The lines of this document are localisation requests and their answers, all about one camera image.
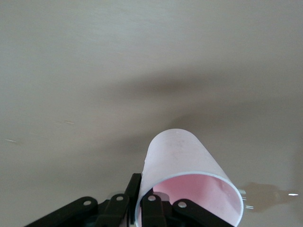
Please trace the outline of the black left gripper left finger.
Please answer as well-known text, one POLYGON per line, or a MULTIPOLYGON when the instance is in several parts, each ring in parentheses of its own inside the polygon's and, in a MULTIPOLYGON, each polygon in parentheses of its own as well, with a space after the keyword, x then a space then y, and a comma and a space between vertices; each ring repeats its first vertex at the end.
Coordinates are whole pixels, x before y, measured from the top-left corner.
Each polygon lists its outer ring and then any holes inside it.
POLYGON ((92 197, 79 198, 28 224, 28 227, 128 227, 134 223, 142 175, 132 175, 124 193, 102 203, 92 197))

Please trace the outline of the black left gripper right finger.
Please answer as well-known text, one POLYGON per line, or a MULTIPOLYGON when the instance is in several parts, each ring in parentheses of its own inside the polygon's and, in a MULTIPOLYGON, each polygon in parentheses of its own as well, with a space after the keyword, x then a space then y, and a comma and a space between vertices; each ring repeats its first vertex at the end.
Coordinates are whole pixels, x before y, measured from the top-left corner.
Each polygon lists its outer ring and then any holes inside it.
POLYGON ((232 225, 188 199, 173 204, 158 195, 141 200, 143 227, 231 227, 232 225))

